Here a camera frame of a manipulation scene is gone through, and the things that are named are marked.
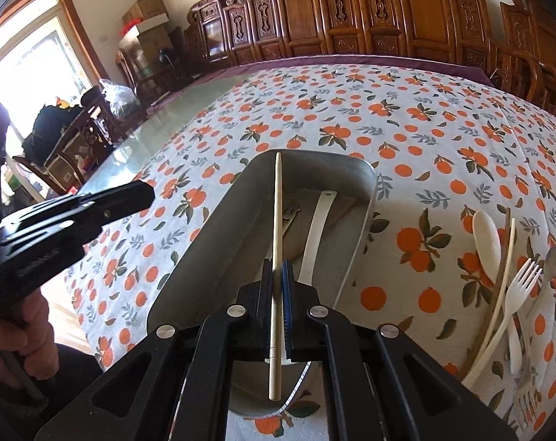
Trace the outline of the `person left hand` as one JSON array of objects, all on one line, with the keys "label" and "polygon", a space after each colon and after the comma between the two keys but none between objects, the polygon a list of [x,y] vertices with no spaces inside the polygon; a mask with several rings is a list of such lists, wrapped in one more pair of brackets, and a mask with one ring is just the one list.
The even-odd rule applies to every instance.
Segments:
[{"label": "person left hand", "polygon": [[[59,369],[58,348],[49,323],[49,306],[40,290],[25,298],[20,306],[21,326],[0,320],[0,351],[17,351],[24,357],[25,372],[38,380],[49,379]],[[0,383],[20,388],[21,383],[0,354]]]}]

